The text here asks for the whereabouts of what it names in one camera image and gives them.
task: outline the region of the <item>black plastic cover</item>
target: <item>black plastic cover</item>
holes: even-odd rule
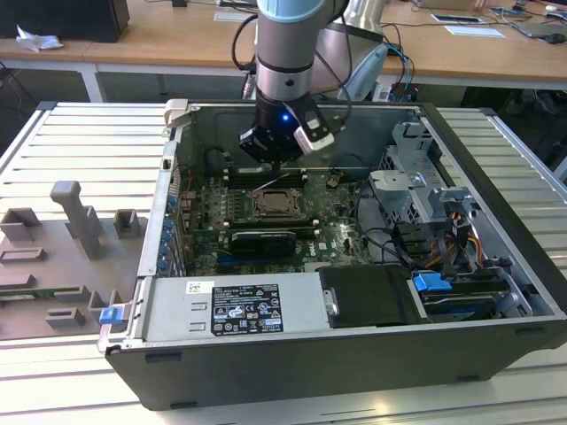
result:
[[[325,267],[319,271],[324,290],[334,292],[338,315],[332,328],[399,326],[420,323],[408,287],[411,274],[398,266]]]

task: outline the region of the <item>table leg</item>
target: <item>table leg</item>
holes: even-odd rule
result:
[[[90,102],[106,102],[105,91],[98,79],[99,75],[97,67],[94,64],[84,64],[84,66],[81,67],[80,73],[82,75],[82,81],[85,84],[85,88],[87,89],[87,93],[89,94]]]

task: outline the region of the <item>barcode sticker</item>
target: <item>barcode sticker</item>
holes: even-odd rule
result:
[[[189,281],[185,290],[186,294],[212,294],[214,281]]]

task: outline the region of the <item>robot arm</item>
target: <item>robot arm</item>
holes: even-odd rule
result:
[[[349,0],[259,0],[256,121],[240,146],[278,167],[334,142],[342,123],[328,122],[309,95],[319,32]]]

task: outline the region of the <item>motherboard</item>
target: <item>motherboard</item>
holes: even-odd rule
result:
[[[357,231],[357,182],[337,172],[192,175],[182,194],[188,275],[314,272],[372,262]]]

